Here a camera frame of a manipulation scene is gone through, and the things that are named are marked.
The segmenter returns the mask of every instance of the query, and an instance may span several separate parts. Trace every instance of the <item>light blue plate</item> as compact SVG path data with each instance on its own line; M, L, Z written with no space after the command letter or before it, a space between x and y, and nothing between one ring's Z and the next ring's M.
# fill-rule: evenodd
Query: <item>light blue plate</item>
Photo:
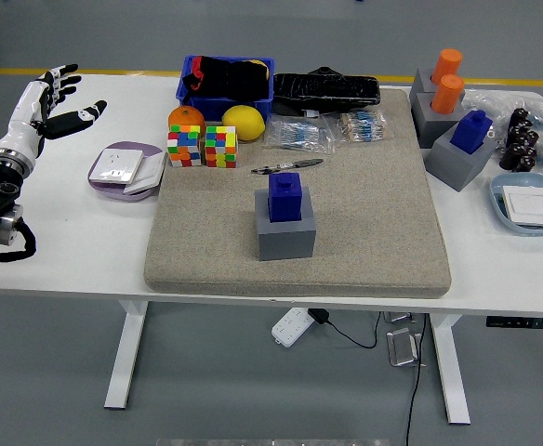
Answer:
M531 186L533 188L543 188L543 176L531 172L499 175L491 181L490 193L495 212L505 226L521 234L543 235L543 228L530 228L516 225L507 218L507 210L503 203L503 186Z

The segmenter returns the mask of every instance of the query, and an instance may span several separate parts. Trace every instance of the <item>orange cylinder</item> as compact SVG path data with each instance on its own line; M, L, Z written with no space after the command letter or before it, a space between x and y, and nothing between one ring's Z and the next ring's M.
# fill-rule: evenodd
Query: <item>orange cylinder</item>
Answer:
M457 69L459 68L461 60L462 55L456 49L446 48L442 50L430 80L435 85L438 85L441 83L441 78L446 74L457 74Z
M464 80L455 74L446 74L441 78L430 107L434 112L449 114L456 107L461 91L464 89Z

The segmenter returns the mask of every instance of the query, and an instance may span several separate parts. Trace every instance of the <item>pen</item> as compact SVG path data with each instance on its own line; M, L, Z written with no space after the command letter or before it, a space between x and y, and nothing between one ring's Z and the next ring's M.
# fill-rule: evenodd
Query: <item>pen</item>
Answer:
M273 174L275 172L280 172L281 170L286 169L298 169L300 167L308 167L310 165L317 165L319 163L322 163L324 160L316 158L312 160L302 160L302 161L295 161L293 163L283 163L283 164L277 164L276 166L264 166L260 167L259 169L253 169L251 170L254 174L259 175L268 175Z

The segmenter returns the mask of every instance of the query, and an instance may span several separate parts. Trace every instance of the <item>gray block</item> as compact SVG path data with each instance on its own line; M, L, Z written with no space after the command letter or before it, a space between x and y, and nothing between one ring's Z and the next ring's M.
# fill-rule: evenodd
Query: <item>gray block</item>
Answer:
M268 190L255 190L259 260L312 257L317 226L309 188L302 188L300 221L270 222Z
M482 172L496 150L497 142L494 139L485 138L483 145L470 155L450 142L456 129L457 125L454 125L444 135L437 138L424 165L427 172L460 192Z
M417 129L418 145L421 149L430 149L438 137L467 114L461 106L461 100L457 101L457 105L451 113L437 113L430 107L433 97L432 93L418 93L412 102L412 118Z
M414 83L412 84L410 94L408 95L410 103L414 102L414 99L416 99L418 93L434 94L437 91L437 85L435 85L430 79L433 71L434 69L431 68L417 69L417 74L414 76ZM461 95L459 95L459 100L464 98L465 93L465 90L462 90Z

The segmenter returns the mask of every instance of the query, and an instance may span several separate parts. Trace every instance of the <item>black cable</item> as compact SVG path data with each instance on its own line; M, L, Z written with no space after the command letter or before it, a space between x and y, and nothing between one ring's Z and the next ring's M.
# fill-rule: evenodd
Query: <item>black cable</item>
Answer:
M410 425L412 424L412 408L414 407L414 398L417 395L418 382L420 381L420 368L422 367L422 340L424 339L424 332L427 328L427 315L424 315L424 322L422 323L422 334L420 335L420 341L418 342L418 370L417 381L414 384L414 392L412 392L412 399L410 400L410 412L408 412L408 426L405 430L405 446L408 446L410 439Z
M340 333L342 336L345 336L347 337L348 339L350 339L350 341L352 341L354 344L356 344L358 347L362 347L362 348L368 348L368 349L371 349L371 348L375 348L377 346L377 327L379 326L379 321L381 320L381 313L382 311L380 311L377 315L377 321L375 322L375 330L374 330L374 336L375 336L375 342L373 343L372 346L365 346L359 342L356 342L354 339L352 339L351 337L349 337L347 334L345 333L342 333L336 325L334 325L330 320L329 320L329 313L322 309L322 308L310 308L309 309L309 314L317 321L317 323L328 323L329 325L331 325L332 327L334 327L334 329Z

